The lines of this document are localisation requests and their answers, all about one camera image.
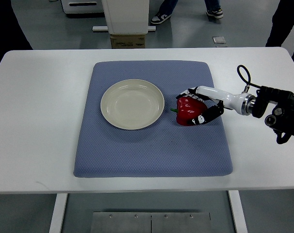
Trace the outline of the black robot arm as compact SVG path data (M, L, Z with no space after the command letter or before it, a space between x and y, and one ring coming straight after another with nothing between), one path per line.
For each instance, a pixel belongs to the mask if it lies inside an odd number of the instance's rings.
M291 136L294 136L294 93L253 84L250 73L244 65L237 66L237 73L246 84L243 92L246 98L242 103L242 114L261 118L268 104L274 104L275 107L271 114L265 117L264 123L277 135L278 144L288 142Z

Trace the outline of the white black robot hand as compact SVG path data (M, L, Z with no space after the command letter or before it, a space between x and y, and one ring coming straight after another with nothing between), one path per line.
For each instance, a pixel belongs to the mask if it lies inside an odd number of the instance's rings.
M247 104L254 99L251 94L241 93L238 95L231 94L219 89L206 86L198 86L185 90L180 93L176 99L181 97L191 97L202 101L208 109L198 117L192 119L191 126L207 124L219 116L225 109L235 110L238 114L249 115Z

